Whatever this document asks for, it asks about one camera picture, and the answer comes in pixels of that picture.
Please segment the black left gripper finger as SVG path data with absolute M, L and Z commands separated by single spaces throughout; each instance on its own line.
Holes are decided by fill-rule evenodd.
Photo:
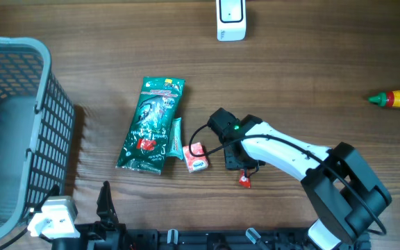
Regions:
M 119 223 L 111 196 L 110 183 L 108 181 L 104 181 L 103 187 L 100 189 L 97 199 L 97 215 L 104 224 L 116 225 Z
M 48 198 L 58 196 L 59 194 L 60 194 L 60 186 L 59 185 L 54 185 L 48 191 L 48 193 L 45 195 L 45 197 L 41 200 L 40 208 L 44 205 L 44 203 L 47 201 Z

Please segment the red Nescafe sachet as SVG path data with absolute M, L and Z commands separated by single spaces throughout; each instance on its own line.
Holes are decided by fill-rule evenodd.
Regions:
M 244 188 L 251 187 L 250 175 L 251 175 L 251 172 L 249 170 L 247 170 L 247 169 L 240 170 L 240 177 L 239 177 L 238 182 L 242 187 L 244 187 Z

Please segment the small red white box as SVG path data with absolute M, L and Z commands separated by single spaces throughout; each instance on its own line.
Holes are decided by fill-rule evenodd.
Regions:
M 194 155 L 190 153 L 189 146 L 183 147 L 184 160 L 187 165 L 189 173 L 198 172 L 208 168 L 208 159 L 205 156 L 199 157 L 204 154 L 203 145 L 200 142 L 191 145 L 191 150 Z

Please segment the light green wipes packet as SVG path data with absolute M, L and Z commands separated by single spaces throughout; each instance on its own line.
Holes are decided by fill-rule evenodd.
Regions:
M 180 160 L 184 159 L 183 145 L 181 141 L 181 118 L 175 118 L 172 121 L 170 138 L 169 138 L 169 151 L 168 157 L 176 157 Z

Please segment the dark green 3M package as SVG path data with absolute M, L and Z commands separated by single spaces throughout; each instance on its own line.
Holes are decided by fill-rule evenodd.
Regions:
M 145 77 L 116 167 L 160 174 L 169 153 L 171 126 L 185 80 Z

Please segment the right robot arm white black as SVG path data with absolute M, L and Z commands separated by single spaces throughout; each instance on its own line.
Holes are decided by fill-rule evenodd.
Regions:
M 227 169 L 250 177 L 268 163 L 301 183 L 318 216 L 307 232 L 318 249 L 354 245 L 372 223 L 385 235 L 378 217 L 392 197 L 350 144 L 341 142 L 333 149 L 308 144 L 277 131 L 259 117 L 238 119 L 223 108 L 210 116 L 206 127 L 217 135 Z

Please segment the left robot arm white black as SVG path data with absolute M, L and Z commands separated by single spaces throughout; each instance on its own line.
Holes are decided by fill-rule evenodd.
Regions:
M 110 184 L 103 183 L 97 199 L 99 220 L 76 224 L 77 209 L 71 197 L 51 197 L 44 202 L 37 225 L 30 223 L 31 235 L 52 244 L 53 249 L 134 249 L 126 225 L 119 222 Z

